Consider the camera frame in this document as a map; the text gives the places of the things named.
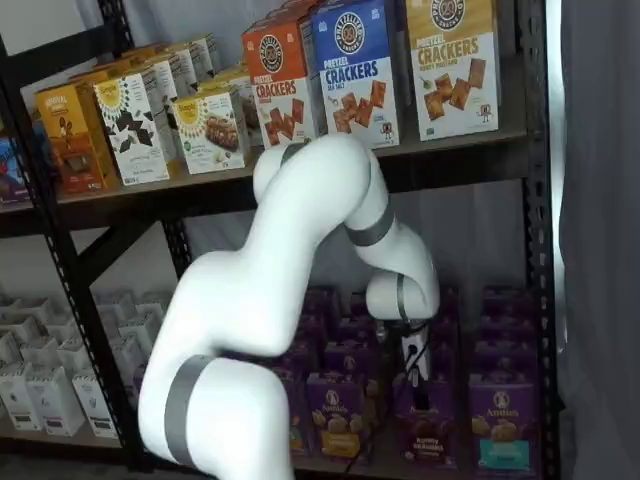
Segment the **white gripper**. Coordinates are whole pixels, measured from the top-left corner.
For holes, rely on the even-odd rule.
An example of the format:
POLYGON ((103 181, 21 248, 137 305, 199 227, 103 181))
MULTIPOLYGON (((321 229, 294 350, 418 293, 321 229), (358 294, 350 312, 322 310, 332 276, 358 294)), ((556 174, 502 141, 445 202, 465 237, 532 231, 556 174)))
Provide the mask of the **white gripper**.
POLYGON ((412 388, 416 409, 430 409, 429 383, 431 361, 429 330, 413 331, 401 339, 404 369, 412 388))

